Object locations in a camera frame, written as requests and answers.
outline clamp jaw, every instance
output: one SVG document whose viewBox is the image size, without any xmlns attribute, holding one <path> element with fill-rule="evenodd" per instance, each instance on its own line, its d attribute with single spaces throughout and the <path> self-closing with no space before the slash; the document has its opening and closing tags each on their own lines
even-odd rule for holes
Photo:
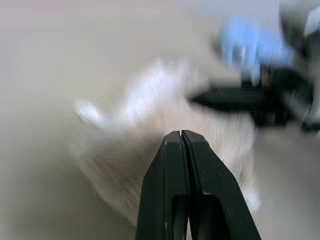
<svg viewBox="0 0 320 240">
<path fill-rule="evenodd" d="M 141 190 L 136 240 L 260 240 L 239 185 L 206 139 L 164 137 Z"/>
</svg>

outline black clamp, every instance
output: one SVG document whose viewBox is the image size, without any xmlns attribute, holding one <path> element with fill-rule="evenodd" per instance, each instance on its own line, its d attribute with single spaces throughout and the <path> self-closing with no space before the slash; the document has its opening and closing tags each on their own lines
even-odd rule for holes
<svg viewBox="0 0 320 240">
<path fill-rule="evenodd" d="M 313 119 L 314 86 L 292 69 L 263 66 L 258 85 L 242 78 L 241 87 L 212 87 L 193 96 L 193 103 L 219 112 L 249 112 L 257 127 L 285 127 L 296 121 L 304 131 L 317 132 Z"/>
<path fill-rule="evenodd" d="M 239 185 L 206 139 L 164 137 L 144 176 L 136 240 L 260 240 Z"/>
</svg>

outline blue glove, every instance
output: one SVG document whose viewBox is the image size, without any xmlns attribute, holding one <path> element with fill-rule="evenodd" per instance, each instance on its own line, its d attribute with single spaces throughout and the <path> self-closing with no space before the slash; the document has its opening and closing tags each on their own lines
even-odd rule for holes
<svg viewBox="0 0 320 240">
<path fill-rule="evenodd" d="M 294 64 L 293 48 L 241 17 L 233 18 L 223 28 L 220 44 L 223 61 L 229 67 L 257 77 L 262 64 L 281 67 Z"/>
</svg>

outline gloved hand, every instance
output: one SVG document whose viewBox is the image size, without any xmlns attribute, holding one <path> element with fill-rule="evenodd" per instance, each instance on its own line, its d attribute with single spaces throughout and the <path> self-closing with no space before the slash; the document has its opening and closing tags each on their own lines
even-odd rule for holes
<svg viewBox="0 0 320 240">
<path fill-rule="evenodd" d="M 291 46 L 242 17 L 234 17 L 224 26 L 219 41 L 223 61 L 255 78 L 260 78 L 261 65 L 294 64 L 295 51 Z"/>
</svg>

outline beige floor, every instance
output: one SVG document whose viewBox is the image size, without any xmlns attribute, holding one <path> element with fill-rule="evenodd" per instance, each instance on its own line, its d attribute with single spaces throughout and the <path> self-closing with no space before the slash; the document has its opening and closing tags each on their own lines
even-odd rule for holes
<svg viewBox="0 0 320 240">
<path fill-rule="evenodd" d="M 191 17 L 155 0 L 1 4 L 0 238 L 133 240 L 135 230 L 70 160 L 73 102 L 106 102 L 158 56 L 188 57 L 212 78 L 236 77 L 211 51 L 224 18 Z M 262 239 L 319 239 L 319 147 L 296 130 L 258 134 Z"/>
</svg>

